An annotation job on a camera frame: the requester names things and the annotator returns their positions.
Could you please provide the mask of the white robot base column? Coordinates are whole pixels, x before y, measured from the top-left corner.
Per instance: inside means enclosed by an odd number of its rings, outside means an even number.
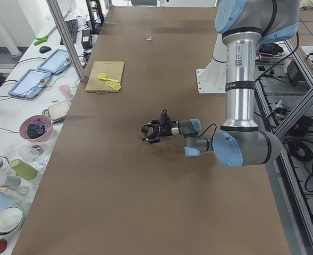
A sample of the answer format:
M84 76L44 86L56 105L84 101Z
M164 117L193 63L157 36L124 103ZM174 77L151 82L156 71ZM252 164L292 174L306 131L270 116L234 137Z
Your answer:
M196 69L198 92L224 94L226 84L226 52L222 35L218 34L211 62L204 69Z

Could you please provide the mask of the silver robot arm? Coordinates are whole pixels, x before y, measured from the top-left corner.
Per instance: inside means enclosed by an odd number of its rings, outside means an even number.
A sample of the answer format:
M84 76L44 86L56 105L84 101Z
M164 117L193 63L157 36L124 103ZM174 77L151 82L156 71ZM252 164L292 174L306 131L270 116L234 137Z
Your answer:
M204 138L198 119L171 121L166 112L141 128L145 141L181 135L186 156L213 151L228 167L261 165L280 153L280 142L259 129L253 120L256 49L298 32L299 1L223 1L215 29L226 46L226 119L210 139Z

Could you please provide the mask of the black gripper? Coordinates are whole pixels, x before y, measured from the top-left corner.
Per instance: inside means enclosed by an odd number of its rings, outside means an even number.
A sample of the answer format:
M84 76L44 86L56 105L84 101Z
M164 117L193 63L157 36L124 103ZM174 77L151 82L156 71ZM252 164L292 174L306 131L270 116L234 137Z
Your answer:
M141 138L142 141L147 141L150 144L154 144L154 143L160 142L159 137L172 136L172 126L171 125L161 126L158 122L150 122L150 123L143 126L144 129L150 128L150 127L153 129L151 136Z

